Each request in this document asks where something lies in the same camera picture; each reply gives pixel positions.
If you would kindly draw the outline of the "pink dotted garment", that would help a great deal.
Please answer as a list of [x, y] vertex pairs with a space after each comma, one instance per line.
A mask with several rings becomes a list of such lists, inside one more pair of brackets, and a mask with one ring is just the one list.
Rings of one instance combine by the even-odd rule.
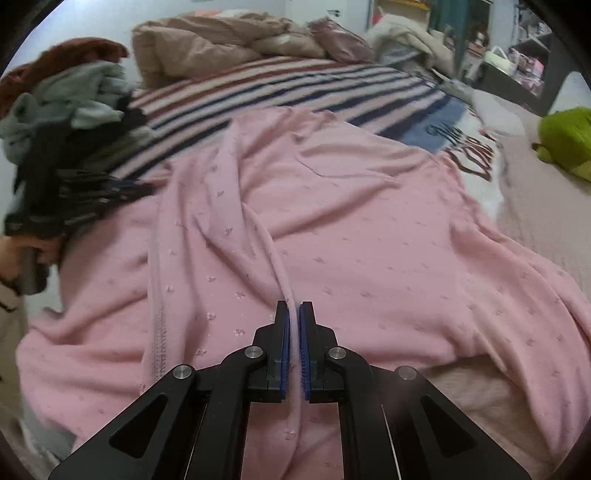
[[590, 416], [590, 306], [503, 235], [457, 166], [328, 112], [252, 110], [168, 162], [162, 186], [73, 239], [63, 309], [16, 361], [28, 410], [82, 444], [180, 363], [245, 347], [279, 301], [393, 369], [486, 355], [553, 463]]

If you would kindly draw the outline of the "black garment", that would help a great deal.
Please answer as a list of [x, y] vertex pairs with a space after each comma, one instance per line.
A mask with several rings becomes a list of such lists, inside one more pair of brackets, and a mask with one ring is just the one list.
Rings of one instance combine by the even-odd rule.
[[151, 184], [112, 175], [145, 137], [146, 123], [139, 109], [92, 129], [75, 129], [68, 117], [37, 123], [17, 163], [5, 234], [56, 237], [151, 195]]

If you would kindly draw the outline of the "grey-green garment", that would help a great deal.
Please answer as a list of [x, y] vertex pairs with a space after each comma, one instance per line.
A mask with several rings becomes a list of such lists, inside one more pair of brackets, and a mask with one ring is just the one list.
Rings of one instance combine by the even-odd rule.
[[122, 120], [118, 102], [132, 93], [118, 63], [95, 61], [46, 78], [22, 93], [1, 120], [6, 159], [14, 165], [32, 146], [38, 127], [67, 120], [73, 129], [90, 130]]

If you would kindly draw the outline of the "dark red garment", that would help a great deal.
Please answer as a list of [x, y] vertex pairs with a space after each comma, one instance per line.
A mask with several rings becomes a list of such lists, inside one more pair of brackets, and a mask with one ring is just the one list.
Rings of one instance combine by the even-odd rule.
[[79, 37], [54, 45], [35, 61], [16, 67], [1, 79], [1, 118], [5, 118], [13, 103], [23, 93], [30, 93], [42, 80], [69, 68], [94, 61], [118, 63], [127, 58], [127, 48], [98, 37]]

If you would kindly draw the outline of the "beige crumpled duvet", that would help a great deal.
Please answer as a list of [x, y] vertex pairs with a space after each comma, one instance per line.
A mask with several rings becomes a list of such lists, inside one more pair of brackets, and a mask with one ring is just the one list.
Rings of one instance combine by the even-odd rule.
[[148, 89], [204, 78], [267, 56], [327, 56], [311, 33], [294, 21], [249, 10], [147, 21], [132, 29], [131, 43]]

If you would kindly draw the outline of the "beige ribbed bed cover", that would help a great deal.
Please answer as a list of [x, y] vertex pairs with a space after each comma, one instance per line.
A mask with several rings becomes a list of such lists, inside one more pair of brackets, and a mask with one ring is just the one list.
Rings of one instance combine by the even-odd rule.
[[499, 229], [563, 268], [589, 294], [590, 184], [538, 159], [532, 145], [539, 141], [539, 116], [481, 90], [472, 102], [500, 144]]

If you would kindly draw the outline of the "striped fleece blanket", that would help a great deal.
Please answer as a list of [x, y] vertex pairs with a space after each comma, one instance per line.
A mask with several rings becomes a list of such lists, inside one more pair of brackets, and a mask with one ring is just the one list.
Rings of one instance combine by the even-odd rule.
[[494, 165], [498, 147], [473, 108], [432, 81], [376, 64], [271, 57], [204, 79], [144, 90], [134, 106], [154, 133], [124, 155], [120, 178], [141, 178], [155, 165], [207, 142], [247, 110], [301, 107], [331, 111], [339, 120], [431, 153], [452, 151], [480, 173]]

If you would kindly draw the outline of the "green plush toy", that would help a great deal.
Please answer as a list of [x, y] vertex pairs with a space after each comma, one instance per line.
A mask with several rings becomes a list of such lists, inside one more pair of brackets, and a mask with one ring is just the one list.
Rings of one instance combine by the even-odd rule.
[[538, 142], [532, 144], [538, 159], [589, 182], [590, 117], [588, 107], [577, 107], [544, 117], [538, 125]]

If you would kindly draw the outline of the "mauve satin pillow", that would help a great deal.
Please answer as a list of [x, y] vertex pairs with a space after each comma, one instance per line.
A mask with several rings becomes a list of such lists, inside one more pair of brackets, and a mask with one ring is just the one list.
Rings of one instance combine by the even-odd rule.
[[365, 39], [329, 17], [308, 22], [308, 31], [337, 62], [359, 64], [374, 63], [376, 60], [374, 49]]

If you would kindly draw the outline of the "cream coat pile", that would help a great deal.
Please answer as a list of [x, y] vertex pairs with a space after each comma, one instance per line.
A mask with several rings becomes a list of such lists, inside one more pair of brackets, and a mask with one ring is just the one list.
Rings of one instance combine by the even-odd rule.
[[423, 26], [409, 18], [386, 14], [363, 34], [363, 39], [376, 53], [381, 53], [389, 42], [399, 41], [425, 53], [428, 65], [448, 77], [455, 75], [455, 58], [441, 39], [430, 34]]

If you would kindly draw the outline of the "dark bookshelf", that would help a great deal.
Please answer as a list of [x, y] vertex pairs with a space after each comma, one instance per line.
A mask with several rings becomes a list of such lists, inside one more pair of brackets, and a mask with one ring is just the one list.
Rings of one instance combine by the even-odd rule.
[[505, 48], [491, 47], [472, 86], [542, 116], [551, 111], [567, 76], [576, 70], [564, 42], [521, 5], [512, 39]]

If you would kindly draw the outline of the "teal curtain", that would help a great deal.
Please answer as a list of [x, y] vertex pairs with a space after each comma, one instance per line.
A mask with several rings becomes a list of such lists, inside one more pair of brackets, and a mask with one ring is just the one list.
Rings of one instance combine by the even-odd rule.
[[468, 0], [434, 0], [430, 2], [429, 27], [452, 34], [454, 39], [454, 71], [459, 72], [468, 35]]

